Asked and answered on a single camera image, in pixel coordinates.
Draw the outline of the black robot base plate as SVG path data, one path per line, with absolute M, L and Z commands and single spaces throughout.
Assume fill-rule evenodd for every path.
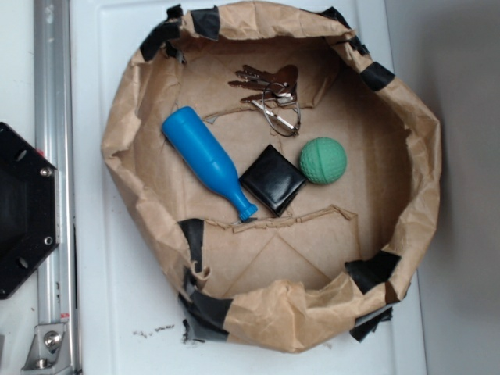
M 59 244 L 57 169 L 1 123 L 1 299 L 16 290 Z

